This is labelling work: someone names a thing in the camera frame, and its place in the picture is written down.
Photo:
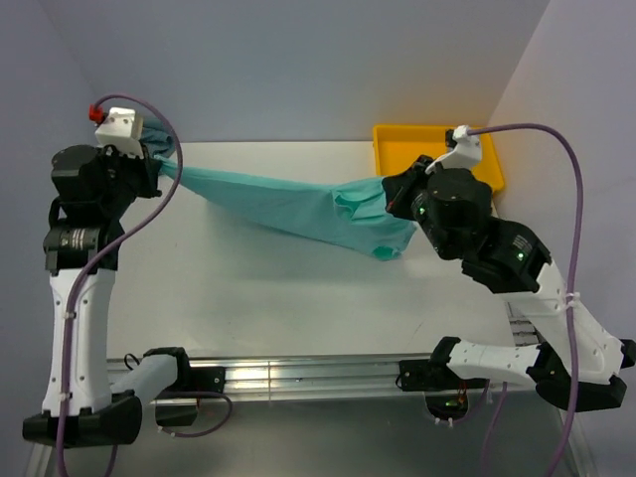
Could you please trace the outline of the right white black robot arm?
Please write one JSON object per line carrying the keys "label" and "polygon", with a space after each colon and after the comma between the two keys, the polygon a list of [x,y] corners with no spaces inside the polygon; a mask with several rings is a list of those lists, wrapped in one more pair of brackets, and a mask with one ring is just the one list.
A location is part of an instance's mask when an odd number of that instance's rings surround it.
{"label": "right white black robot arm", "polygon": [[607,332],[566,292],[550,252],[527,226],[495,217],[492,189],[467,169],[434,167],[419,157],[406,171],[383,179],[387,211],[419,224],[443,260],[526,318],[540,335],[535,345],[502,347],[444,337],[421,376],[434,390],[460,382],[500,381],[534,389],[567,409],[578,370],[578,412],[622,405],[627,386],[619,373],[635,364],[635,343]]}

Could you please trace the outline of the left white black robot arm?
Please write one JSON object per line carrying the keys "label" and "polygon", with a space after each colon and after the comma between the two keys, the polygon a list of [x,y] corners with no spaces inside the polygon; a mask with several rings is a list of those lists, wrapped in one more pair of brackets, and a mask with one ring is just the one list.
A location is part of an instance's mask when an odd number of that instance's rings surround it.
{"label": "left white black robot arm", "polygon": [[57,196],[44,239],[54,302],[53,356],[41,410],[24,419],[25,440],[63,448],[133,443],[143,408],[156,398],[193,398],[194,373],[182,347],[145,352],[112,383],[107,322],[122,241],[120,220],[137,199],[158,198],[159,160],[138,145],[74,145],[52,159]]}

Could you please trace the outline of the teal green t-shirt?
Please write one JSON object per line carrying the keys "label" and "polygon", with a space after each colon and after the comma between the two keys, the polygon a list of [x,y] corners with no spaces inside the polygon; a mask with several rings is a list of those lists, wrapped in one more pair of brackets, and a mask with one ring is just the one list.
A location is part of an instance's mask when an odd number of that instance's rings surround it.
{"label": "teal green t-shirt", "polygon": [[386,212],[380,177],[323,185],[185,166],[180,186],[257,225],[382,261],[400,257],[416,232]]}

